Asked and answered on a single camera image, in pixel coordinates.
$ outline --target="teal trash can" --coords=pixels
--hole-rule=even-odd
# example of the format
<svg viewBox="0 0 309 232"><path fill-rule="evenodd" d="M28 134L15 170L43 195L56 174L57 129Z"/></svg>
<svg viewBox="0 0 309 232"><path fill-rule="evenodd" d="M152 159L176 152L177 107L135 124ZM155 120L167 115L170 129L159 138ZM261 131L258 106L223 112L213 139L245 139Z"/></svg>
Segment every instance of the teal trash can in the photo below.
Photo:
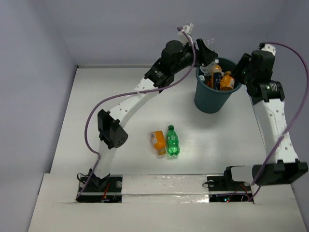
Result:
<svg viewBox="0 0 309 232"><path fill-rule="evenodd" d="M223 72L232 71L236 67L236 63L228 59L218 58L218 60ZM203 72L199 68L197 68L197 88L195 91L194 103L200 111L207 114L213 114L218 112L222 108L226 100L231 96L231 94L239 90L239 88L241 87L241 83L235 80L233 90L218 91L205 85L200 80L200 75L203 75Z"/></svg>

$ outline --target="orange juice bottle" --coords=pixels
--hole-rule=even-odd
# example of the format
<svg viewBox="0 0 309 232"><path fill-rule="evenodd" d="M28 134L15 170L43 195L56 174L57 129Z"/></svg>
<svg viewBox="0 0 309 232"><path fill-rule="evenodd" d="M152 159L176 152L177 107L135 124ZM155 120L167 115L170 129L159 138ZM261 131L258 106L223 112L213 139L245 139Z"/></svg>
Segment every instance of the orange juice bottle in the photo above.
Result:
<svg viewBox="0 0 309 232"><path fill-rule="evenodd" d="M220 90L221 91L229 91L234 88L235 80L233 77L230 76L231 72L226 71L224 74L224 77L221 80L220 83Z"/></svg>
<svg viewBox="0 0 309 232"><path fill-rule="evenodd" d="M212 76L211 76L211 88L220 90L220 82L222 79L222 68L219 65L219 60L215 59L216 63L213 67Z"/></svg>
<svg viewBox="0 0 309 232"><path fill-rule="evenodd" d="M166 154L166 142L162 131L155 131L151 133L151 141L155 147L155 149L158 151L159 155Z"/></svg>

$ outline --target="red wire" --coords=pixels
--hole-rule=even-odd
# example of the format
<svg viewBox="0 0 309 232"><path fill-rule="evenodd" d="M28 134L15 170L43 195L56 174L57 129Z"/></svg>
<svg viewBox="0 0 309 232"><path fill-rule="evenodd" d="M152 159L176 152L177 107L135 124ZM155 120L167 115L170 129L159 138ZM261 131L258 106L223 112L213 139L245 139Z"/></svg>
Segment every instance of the red wire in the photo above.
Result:
<svg viewBox="0 0 309 232"><path fill-rule="evenodd" d="M240 186L246 191L246 194L247 194L247 197L248 197L248 200L249 200L249 199L250 199L250 196L249 196L249 194L248 194L246 188L245 188L242 184L240 184Z"/></svg>
<svg viewBox="0 0 309 232"><path fill-rule="evenodd" d="M106 187L106 189L103 193L103 197L102 197L101 201L106 199L106 193L107 193L109 187L110 187L110 183L107 184L107 187Z"/></svg>

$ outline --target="bottle cap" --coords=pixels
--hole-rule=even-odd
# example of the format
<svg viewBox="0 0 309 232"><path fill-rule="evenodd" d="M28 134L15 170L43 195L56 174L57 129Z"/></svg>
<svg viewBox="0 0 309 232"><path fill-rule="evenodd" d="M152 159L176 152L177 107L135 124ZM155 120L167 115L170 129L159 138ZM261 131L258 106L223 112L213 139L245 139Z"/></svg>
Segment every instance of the bottle cap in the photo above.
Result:
<svg viewBox="0 0 309 232"><path fill-rule="evenodd" d="M200 76L198 76L200 79L201 79L201 81L202 82L204 82L205 81L205 77L204 77L204 75L200 75Z"/></svg>

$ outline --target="bottle label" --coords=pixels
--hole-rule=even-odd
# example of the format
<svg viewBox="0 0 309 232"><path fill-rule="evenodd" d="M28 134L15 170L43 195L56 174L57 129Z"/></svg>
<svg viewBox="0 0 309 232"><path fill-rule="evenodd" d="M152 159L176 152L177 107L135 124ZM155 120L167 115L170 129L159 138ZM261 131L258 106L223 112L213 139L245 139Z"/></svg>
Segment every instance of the bottle label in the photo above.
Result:
<svg viewBox="0 0 309 232"><path fill-rule="evenodd" d="M158 140L156 139L156 136L155 134L151 134L151 142L153 143L153 145L157 144L158 143Z"/></svg>
<svg viewBox="0 0 309 232"><path fill-rule="evenodd" d="M168 141L170 140L176 140L176 136L175 135L168 136Z"/></svg>
<svg viewBox="0 0 309 232"><path fill-rule="evenodd" d="M221 72L214 72L213 73L213 88L216 90L220 90L220 82L222 80Z"/></svg>
<svg viewBox="0 0 309 232"><path fill-rule="evenodd" d="M233 78L230 79L230 86L234 88L235 80Z"/></svg>

